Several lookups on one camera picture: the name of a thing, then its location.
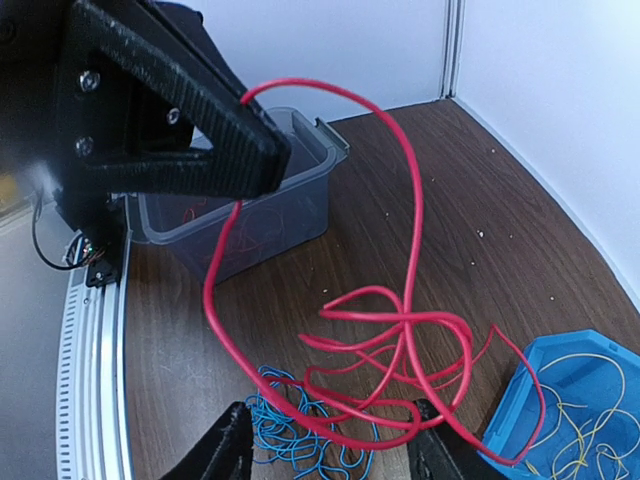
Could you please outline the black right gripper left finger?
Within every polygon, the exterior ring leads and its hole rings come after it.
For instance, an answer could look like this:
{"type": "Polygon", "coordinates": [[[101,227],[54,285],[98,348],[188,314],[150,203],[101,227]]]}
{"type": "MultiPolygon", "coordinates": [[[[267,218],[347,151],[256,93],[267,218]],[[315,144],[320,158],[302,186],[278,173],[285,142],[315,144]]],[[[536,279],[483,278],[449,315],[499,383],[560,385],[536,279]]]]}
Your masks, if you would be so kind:
{"type": "Polygon", "coordinates": [[[253,424],[244,402],[233,402],[186,456],[169,471],[176,480],[251,478],[253,424]]]}

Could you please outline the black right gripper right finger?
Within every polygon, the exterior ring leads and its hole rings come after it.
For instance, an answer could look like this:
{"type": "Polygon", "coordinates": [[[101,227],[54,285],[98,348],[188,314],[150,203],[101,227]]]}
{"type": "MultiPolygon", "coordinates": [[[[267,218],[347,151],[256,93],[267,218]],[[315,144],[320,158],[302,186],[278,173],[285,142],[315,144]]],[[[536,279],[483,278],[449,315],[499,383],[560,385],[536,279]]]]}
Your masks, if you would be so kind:
{"type": "Polygon", "coordinates": [[[411,480],[498,480],[505,476],[443,423],[407,444],[411,480]]]}

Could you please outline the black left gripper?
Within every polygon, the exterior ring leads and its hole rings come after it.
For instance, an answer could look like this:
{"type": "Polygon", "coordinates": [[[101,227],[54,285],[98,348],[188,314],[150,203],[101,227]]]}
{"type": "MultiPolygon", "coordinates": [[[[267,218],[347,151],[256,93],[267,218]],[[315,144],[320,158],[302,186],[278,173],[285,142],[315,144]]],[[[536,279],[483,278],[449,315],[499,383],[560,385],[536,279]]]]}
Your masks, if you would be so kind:
{"type": "Polygon", "coordinates": [[[1,5],[1,167],[44,162],[57,206],[114,193],[275,191],[291,148],[244,93],[188,7],[1,5]]]}

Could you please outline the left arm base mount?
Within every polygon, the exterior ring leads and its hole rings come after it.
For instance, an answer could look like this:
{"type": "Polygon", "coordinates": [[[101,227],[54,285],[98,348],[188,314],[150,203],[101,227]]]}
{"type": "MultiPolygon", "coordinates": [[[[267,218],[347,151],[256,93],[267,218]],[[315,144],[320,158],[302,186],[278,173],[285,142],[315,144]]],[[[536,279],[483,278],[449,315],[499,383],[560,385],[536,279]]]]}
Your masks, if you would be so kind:
{"type": "Polygon", "coordinates": [[[56,207],[65,223],[84,237],[83,261],[88,267],[87,287],[104,287],[121,280],[129,233],[126,202],[93,199],[82,205],[56,207]]]}

